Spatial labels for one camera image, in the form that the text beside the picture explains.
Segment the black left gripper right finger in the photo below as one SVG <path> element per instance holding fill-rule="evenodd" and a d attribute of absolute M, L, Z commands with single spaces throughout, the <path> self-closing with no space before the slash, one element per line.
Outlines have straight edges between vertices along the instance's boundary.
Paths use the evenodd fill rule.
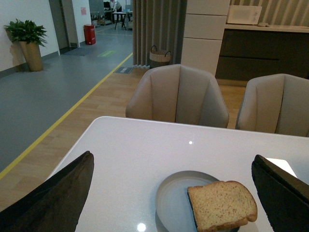
<path fill-rule="evenodd" d="M 259 200 L 275 232 L 309 230 L 309 186 L 261 155 L 252 162 Z"/>

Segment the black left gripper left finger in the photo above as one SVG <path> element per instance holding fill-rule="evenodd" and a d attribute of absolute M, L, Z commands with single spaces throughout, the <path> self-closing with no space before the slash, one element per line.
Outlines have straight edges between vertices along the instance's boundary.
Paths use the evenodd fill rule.
<path fill-rule="evenodd" d="M 84 152 L 0 213 L 2 232 L 73 232 L 88 197 L 94 156 Z"/>

